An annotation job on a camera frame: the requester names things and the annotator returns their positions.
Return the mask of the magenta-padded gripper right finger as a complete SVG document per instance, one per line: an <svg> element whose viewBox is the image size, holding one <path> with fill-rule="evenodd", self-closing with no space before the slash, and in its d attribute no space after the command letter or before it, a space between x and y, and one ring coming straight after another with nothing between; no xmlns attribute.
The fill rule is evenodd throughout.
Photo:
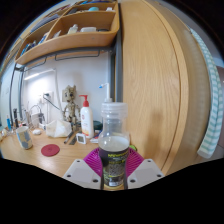
<svg viewBox="0 0 224 224"><path fill-rule="evenodd" d="M130 148L125 163L124 188L135 189L164 177L152 159L144 159L137 151Z"/></svg>

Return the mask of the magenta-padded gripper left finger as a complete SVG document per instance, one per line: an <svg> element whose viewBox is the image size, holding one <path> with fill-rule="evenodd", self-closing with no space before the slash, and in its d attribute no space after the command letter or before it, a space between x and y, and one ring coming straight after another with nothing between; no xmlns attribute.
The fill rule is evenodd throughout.
<svg viewBox="0 0 224 224"><path fill-rule="evenodd" d="M84 188L103 189L103 165L99 149L92 150L84 159L76 159L63 178Z"/></svg>

